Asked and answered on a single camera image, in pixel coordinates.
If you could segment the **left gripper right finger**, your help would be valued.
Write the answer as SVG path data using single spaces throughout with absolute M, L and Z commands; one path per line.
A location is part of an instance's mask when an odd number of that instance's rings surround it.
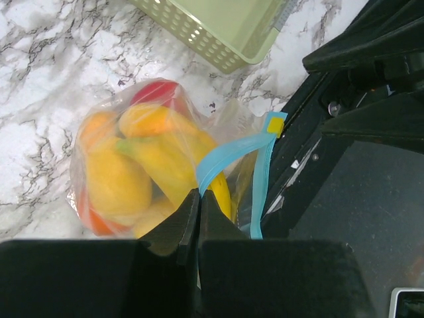
M 356 258 L 323 240 L 247 238 L 201 200 L 201 302 L 206 317 L 374 317 Z

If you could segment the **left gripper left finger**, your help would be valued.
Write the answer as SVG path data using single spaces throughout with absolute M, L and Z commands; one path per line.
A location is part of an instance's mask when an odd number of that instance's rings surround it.
M 200 196 L 140 239 L 1 244 L 2 317 L 190 317 Z

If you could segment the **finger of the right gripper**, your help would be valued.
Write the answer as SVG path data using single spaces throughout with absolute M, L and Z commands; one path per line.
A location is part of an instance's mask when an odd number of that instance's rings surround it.
M 423 51 L 422 1 L 368 1 L 350 26 L 303 59 L 309 73 Z
M 423 93 L 401 93 L 326 121 L 324 136 L 389 146 L 423 145 Z

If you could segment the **yellow toy lemon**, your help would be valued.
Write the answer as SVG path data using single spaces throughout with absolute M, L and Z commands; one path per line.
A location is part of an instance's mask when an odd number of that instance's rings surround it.
M 144 169 L 121 154 L 121 138 L 105 138 L 85 157 L 87 191 L 101 217 L 129 226 L 150 206 L 152 182 Z
M 176 211 L 176 207 L 167 198 L 158 199 L 142 214 L 134 224 L 136 239 L 143 237 Z

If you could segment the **yellow toy banana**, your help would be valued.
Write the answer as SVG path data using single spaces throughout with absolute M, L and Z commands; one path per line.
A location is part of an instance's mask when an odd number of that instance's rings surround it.
M 193 158 L 164 135 L 121 139 L 115 150 L 140 165 L 176 208 L 198 187 Z

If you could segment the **clear zip top bag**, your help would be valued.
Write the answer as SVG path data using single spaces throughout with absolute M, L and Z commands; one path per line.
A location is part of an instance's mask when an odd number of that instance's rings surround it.
M 134 84 L 79 126 L 68 201 L 95 235 L 140 238 L 191 190 L 211 191 L 232 224 L 261 239 L 272 152 L 286 119 L 258 117 L 234 100 L 205 117 L 176 81 Z

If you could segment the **green perforated plastic basket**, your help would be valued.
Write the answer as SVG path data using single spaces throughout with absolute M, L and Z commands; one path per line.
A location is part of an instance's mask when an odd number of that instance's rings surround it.
M 132 4 L 224 74 L 261 63 L 296 6 L 286 0 L 138 0 Z

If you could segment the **orange yellow toy mango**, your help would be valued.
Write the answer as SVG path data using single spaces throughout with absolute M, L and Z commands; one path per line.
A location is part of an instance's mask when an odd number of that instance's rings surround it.
M 119 130 L 127 138 L 156 136 L 170 132 L 196 134 L 199 129 L 177 111 L 157 103 L 130 106 L 120 117 Z

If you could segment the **red toy apple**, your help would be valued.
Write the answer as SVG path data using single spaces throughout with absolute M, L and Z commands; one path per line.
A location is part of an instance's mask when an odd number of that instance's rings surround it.
M 189 115 L 185 93 L 175 81 L 159 79 L 144 86 L 132 97 L 130 105 L 140 103 L 157 103 L 182 115 Z

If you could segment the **orange toy orange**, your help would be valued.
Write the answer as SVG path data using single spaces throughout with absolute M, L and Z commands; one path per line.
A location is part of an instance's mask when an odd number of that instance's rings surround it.
M 101 218 L 93 208 L 85 189 L 82 189 L 77 196 L 76 207 L 78 217 L 83 225 L 97 236 L 115 235 L 129 230 L 128 226 Z

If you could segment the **black metal base rail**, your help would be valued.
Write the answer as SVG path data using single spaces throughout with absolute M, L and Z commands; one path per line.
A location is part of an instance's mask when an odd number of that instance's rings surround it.
M 423 316 L 423 145 L 324 136 L 338 115 L 398 93 L 359 91 L 346 72 L 313 74 L 285 110 L 272 159 L 267 238 L 327 240 L 357 259 L 378 317 Z

